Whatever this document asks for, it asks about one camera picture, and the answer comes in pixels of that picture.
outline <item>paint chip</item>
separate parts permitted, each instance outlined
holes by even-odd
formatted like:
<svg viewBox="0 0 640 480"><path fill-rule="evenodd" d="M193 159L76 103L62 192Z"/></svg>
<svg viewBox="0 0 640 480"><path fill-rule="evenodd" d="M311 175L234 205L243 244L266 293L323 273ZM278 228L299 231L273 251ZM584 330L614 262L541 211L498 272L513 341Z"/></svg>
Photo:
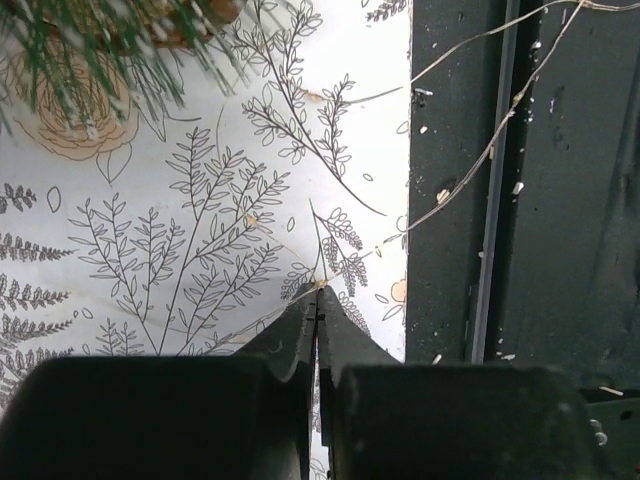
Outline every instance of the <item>paint chip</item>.
<svg viewBox="0 0 640 480"><path fill-rule="evenodd" d="M621 392L620 390L615 390L609 387L598 387L598 389L602 390L603 392L612 393L613 395L618 395L619 397L624 397L624 392Z"/></svg>
<svg viewBox="0 0 640 480"><path fill-rule="evenodd" d="M524 183L518 182L513 187L513 191L511 192L511 194L512 195L520 195L520 192L522 191L523 188L524 188Z"/></svg>
<svg viewBox="0 0 640 480"><path fill-rule="evenodd" d="M438 205L444 202L449 195L451 195L450 190L446 188L443 188L442 190L440 190L440 192L438 192L438 195L436 195L436 201L438 202Z"/></svg>

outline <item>white speck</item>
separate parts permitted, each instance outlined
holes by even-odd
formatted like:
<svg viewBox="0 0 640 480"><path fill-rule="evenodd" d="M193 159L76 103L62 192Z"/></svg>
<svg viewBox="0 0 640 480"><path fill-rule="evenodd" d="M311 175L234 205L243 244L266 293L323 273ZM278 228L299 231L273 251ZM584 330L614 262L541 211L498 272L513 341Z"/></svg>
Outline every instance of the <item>white speck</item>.
<svg viewBox="0 0 640 480"><path fill-rule="evenodd" d="M63 28L62 34L65 36L69 43L76 49L82 50L84 48L84 38L73 28Z"/></svg>
<svg viewBox="0 0 640 480"><path fill-rule="evenodd" d="M167 30L171 31L171 30L175 30L176 25L169 20L167 17L161 18L160 19L160 24Z"/></svg>
<svg viewBox="0 0 640 480"><path fill-rule="evenodd" d="M158 37L163 42L167 41L169 35L167 35L167 31L162 28L158 22L153 22L151 24L151 28L153 29L153 33L156 34L156 37Z"/></svg>
<svg viewBox="0 0 640 480"><path fill-rule="evenodd" d="M145 42L142 39L142 37L140 36L136 37L136 45L138 45L138 48L140 49L140 51L145 57L153 58L155 56L155 51L153 47L149 45L147 42Z"/></svg>
<svg viewBox="0 0 640 480"><path fill-rule="evenodd" d="M447 190L446 188L443 188L442 190L440 190L436 195L436 201L438 202L438 205L444 202L449 195L451 195L450 190Z"/></svg>
<svg viewBox="0 0 640 480"><path fill-rule="evenodd" d="M196 2L191 2L191 8L193 8L193 11L196 12L196 15L198 15L198 17L203 18L204 14L202 13L202 9L200 8L200 5L198 5Z"/></svg>
<svg viewBox="0 0 640 480"><path fill-rule="evenodd" d="M111 104L114 110L117 110L120 112L124 111L124 104L118 98L109 96L109 103Z"/></svg>
<svg viewBox="0 0 640 480"><path fill-rule="evenodd" d="M20 6L22 7L24 14L27 16L27 20L33 22L33 12L31 11L31 7L29 6L29 4L25 0L20 0Z"/></svg>
<svg viewBox="0 0 640 480"><path fill-rule="evenodd" d="M127 4L122 0L107 0L107 2L119 17L129 16L129 7L127 7Z"/></svg>
<svg viewBox="0 0 640 480"><path fill-rule="evenodd" d="M418 93L422 93L423 95L426 95L427 97L430 97L431 95L433 95L433 92L431 90L425 90L424 88L414 88L414 90Z"/></svg>
<svg viewBox="0 0 640 480"><path fill-rule="evenodd" d="M98 140L98 138L100 138L100 134L98 133L98 130L96 130L93 120L87 120L85 127L87 129L87 135L91 140Z"/></svg>

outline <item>dry plant stem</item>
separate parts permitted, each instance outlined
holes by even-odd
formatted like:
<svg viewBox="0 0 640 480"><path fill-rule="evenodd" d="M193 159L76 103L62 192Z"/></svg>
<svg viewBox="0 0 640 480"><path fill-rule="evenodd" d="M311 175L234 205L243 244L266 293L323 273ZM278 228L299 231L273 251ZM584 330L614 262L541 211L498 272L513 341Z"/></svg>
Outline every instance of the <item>dry plant stem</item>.
<svg viewBox="0 0 640 480"><path fill-rule="evenodd" d="M514 25L517 25L518 23L521 23L521 22L531 18L532 16L542 12L543 10L546 10L547 8L549 8L551 6L554 6L554 5L559 5L561 3L577 3L580 6L580 8L587 8L587 9L590 9L590 10L603 11L603 12L628 12L628 11L636 10L636 9L640 8L640 2L634 3L632 5L627 5L627 6L624 6L624 7L615 7L615 6L612 6L612 5L604 5L604 4L601 4L601 3L591 2L590 0L553 0L553 1L549 2L549 3L545 3L544 5L538 7L536 9L534 9L534 10L531 10L529 13L526 13L525 15L522 15L521 17L514 18L513 20L511 20L510 22L505 23L504 25L500 25L499 27L496 27L496 28L494 28L492 30L488 30L486 32L480 33L480 34L475 35L473 37L467 38L466 40L463 40L462 42L458 43L457 45L451 47L445 53L440 55L427 68L425 68L419 74L417 74L415 77L413 77L411 79L410 85L413 84L414 82L416 82L417 80L419 80L420 78L422 78L423 76L425 76L427 73L429 73L435 67L440 65L443 61L445 61L448 57L450 57L456 51L460 50L465 45L468 45L469 43L472 43L472 42L474 42L476 40L479 40L481 38L490 37L491 35L495 35L496 33L503 32L503 31L513 27ZM375 99L390 95L390 94L395 93L397 91L400 91L400 90L402 90L404 88L405 88L404 86L392 88L391 90L387 90L385 92L378 93L376 95L372 95L372 96L369 96L369 97L359 98L359 99L356 99L356 100L349 100L349 103L350 104L356 104L356 103L369 102L371 100L375 100Z"/></svg>

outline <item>wallpaper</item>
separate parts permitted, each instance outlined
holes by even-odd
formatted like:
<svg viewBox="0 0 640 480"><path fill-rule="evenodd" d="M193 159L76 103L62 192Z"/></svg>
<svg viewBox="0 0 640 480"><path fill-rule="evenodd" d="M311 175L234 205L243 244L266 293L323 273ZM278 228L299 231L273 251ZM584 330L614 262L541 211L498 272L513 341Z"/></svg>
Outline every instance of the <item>wallpaper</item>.
<svg viewBox="0 0 640 480"><path fill-rule="evenodd" d="M1 406L47 358L230 354L309 281L403 359L409 89L376 96L409 84L407 1L252 8L225 32L247 73L222 63L229 91L164 52L186 108L134 92L118 122L91 89L92 124L69 130L45 80L36 115L20 82L0 91ZM316 480L318 427L316 409Z"/></svg>

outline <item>flower drawing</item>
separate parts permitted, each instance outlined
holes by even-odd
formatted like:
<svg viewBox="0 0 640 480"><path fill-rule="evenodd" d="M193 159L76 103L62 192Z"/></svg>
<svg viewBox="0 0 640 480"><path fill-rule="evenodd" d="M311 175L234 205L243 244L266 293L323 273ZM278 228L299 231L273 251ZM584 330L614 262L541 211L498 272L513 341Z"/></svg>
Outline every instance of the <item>flower drawing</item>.
<svg viewBox="0 0 640 480"><path fill-rule="evenodd" d="M389 320L391 317L395 317L400 312L402 312L402 316L404 317L404 309L405 303L407 299L407 279L403 278L398 280L393 285L391 285L391 289L389 292L389 298L384 295L380 295L376 293L376 300L378 300L383 305L391 305L391 308L387 310L382 317L382 321Z"/></svg>
<svg viewBox="0 0 640 480"><path fill-rule="evenodd" d="M62 155L71 160L83 161L94 158L98 154L110 154L124 145L128 145L138 132L139 112L135 108L124 80L108 65L105 57L105 71L107 72L118 100L118 109L122 120L117 118L113 105L109 100L105 88L92 79L88 65L78 54L71 51L64 52L62 48L52 45L51 53L59 58L62 74L74 75L82 84L84 98L88 110L89 121L76 121L72 125L64 120L63 107L52 84L45 78L45 73L38 72L36 85L38 89L38 103L36 116L39 122L21 115L18 112L14 120L24 132L51 153ZM69 55L73 61L73 71L64 71L64 55ZM31 87L28 72L28 59L24 52L14 58L15 79L12 88L19 98L28 97Z"/></svg>

